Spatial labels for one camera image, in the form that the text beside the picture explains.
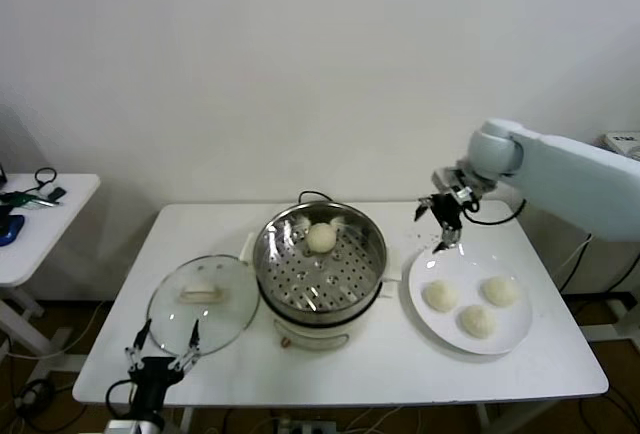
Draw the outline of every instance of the table leg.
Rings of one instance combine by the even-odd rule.
[[[180,432],[188,434],[191,429],[191,420],[193,419],[193,407],[185,407],[182,411],[182,419],[180,420]]]
[[[31,311],[36,317],[42,317],[44,314],[43,307],[36,300],[27,294],[27,291],[21,287],[12,287],[2,290],[5,295],[22,307],[25,311]]]
[[[640,304],[630,311],[618,300],[607,301],[607,305],[618,318],[615,324],[580,326],[588,342],[629,340],[640,351]]]
[[[31,311],[24,311],[22,313],[22,318],[25,321],[29,321],[30,317],[31,317]],[[9,352],[9,339],[10,339],[10,337],[7,336],[7,339],[5,339],[4,342],[2,343],[2,345],[0,346],[0,364],[2,364],[2,361],[4,360],[5,356],[7,355],[7,352]]]
[[[3,301],[0,301],[0,330],[36,355],[43,356],[52,352],[49,339]]]
[[[549,409],[556,402],[558,401],[519,402],[484,427],[481,432],[482,434],[510,434]]]
[[[476,404],[476,414],[478,414],[478,421],[480,421],[480,427],[482,429],[486,428],[491,424],[489,420],[489,414],[487,413],[487,405],[486,404]]]

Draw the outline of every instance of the pot handle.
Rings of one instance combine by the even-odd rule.
[[[379,297],[381,299],[393,299],[396,297],[396,293],[398,292],[398,288],[391,287],[392,285],[399,285],[402,282],[400,279],[392,279],[390,277],[382,278],[382,290],[380,291]]]

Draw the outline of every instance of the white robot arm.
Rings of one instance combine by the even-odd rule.
[[[559,136],[492,119],[471,137],[467,157],[437,170],[440,191],[420,199],[416,220],[431,208],[440,223],[436,251],[460,239],[463,210],[477,212],[498,181],[595,237],[640,241],[640,162]]]

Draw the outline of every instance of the white wall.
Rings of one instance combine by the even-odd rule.
[[[638,0],[0,0],[0,20],[3,162],[104,182],[41,297],[113,296],[168,202],[412,199],[487,117],[640,128]]]

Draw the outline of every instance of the perforated steamer tray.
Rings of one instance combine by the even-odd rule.
[[[326,254],[305,241],[316,223],[331,223],[335,248]],[[276,216],[253,255],[262,295],[288,320],[314,326],[346,322],[377,296],[386,265],[382,233],[367,216],[335,202],[310,202]]]

